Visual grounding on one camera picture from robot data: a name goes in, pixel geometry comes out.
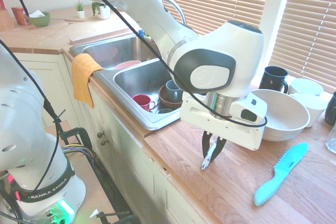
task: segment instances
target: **green light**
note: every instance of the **green light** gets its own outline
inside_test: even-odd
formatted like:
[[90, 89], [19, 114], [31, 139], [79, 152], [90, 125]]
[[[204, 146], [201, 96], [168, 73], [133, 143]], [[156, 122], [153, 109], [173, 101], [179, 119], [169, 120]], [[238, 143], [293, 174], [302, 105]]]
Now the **green light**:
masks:
[[70, 207], [70, 205], [63, 199], [58, 201], [57, 205], [65, 215], [66, 222], [64, 224], [71, 223], [73, 221], [73, 218], [75, 217], [75, 211], [73, 210], [73, 208]]

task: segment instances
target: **dish towel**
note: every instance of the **dish towel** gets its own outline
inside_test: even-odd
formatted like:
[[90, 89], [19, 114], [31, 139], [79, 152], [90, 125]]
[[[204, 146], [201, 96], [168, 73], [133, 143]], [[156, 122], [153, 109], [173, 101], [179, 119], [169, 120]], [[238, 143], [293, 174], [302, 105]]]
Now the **dish towel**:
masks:
[[89, 54], [77, 55], [71, 67], [73, 96], [86, 102], [93, 109], [93, 101], [89, 91], [89, 78], [93, 72], [103, 69]]

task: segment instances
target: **small plant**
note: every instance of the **small plant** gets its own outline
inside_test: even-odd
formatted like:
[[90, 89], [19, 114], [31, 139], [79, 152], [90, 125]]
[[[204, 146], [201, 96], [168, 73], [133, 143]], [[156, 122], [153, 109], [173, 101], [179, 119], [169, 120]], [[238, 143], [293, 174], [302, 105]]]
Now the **small plant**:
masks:
[[76, 10], [77, 11], [82, 11], [83, 10], [83, 3], [81, 1], [78, 1], [76, 4], [75, 4], [75, 7], [76, 7]]
[[98, 2], [92, 2], [91, 7], [92, 7], [93, 15], [95, 15], [96, 12], [99, 13], [99, 7], [100, 6], [103, 6], [104, 8], [106, 8], [106, 4], [102, 4], [102, 3], [98, 3]]

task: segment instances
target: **sink basin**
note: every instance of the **sink basin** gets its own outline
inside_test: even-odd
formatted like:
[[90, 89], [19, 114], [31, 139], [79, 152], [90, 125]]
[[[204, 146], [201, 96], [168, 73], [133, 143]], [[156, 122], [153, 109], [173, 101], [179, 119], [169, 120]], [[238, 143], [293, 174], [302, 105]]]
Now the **sink basin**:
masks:
[[[158, 52], [155, 43], [148, 41]], [[83, 52], [89, 54], [101, 67], [111, 70], [116, 65], [129, 61], [141, 62], [155, 58], [148, 47], [134, 34], [98, 41], [70, 48], [76, 55]]]
[[[144, 128], [158, 130], [180, 118], [180, 109], [167, 108], [159, 99], [160, 87], [171, 80], [169, 72], [135, 35], [75, 46], [71, 50], [77, 55], [82, 52], [90, 54], [104, 67], [93, 75], [115, 95]], [[125, 69], [112, 69], [128, 60], [139, 60], [141, 63]], [[136, 94], [148, 95], [155, 102], [155, 108], [151, 112], [141, 108], [132, 99]]]

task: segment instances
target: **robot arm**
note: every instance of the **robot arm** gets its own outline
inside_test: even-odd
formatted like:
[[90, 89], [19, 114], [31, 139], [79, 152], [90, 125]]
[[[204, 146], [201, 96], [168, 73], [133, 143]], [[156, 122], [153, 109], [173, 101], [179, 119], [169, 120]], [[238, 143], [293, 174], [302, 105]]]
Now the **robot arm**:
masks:
[[177, 22], [159, 0], [108, 1], [152, 37], [163, 60], [191, 92], [226, 89], [225, 94], [230, 97], [249, 93], [262, 53], [264, 37], [260, 30], [226, 22], [216, 31], [199, 36]]
[[259, 29], [231, 21], [199, 36], [177, 22], [159, 0], [108, 1], [154, 39], [162, 59], [183, 83], [172, 76], [176, 84], [189, 93], [206, 92], [206, 98], [196, 99], [220, 114], [210, 113], [185, 92], [182, 120], [251, 150], [259, 148], [267, 105], [250, 93], [264, 42]]
[[[84, 200], [85, 185], [74, 175], [58, 145], [45, 179], [34, 192], [53, 154], [56, 138], [44, 131], [43, 97], [2, 45], [0, 62], [0, 171], [7, 170], [15, 181], [11, 191], [24, 220], [51, 223], [50, 217], [64, 218], [64, 224], [69, 224]], [[38, 75], [30, 74], [42, 87]], [[58, 207], [60, 202], [74, 210], [71, 218]], [[53, 213], [47, 216], [49, 209]], [[8, 205], [0, 204], [0, 211], [8, 212]], [[15, 222], [0, 218], [0, 223]]]

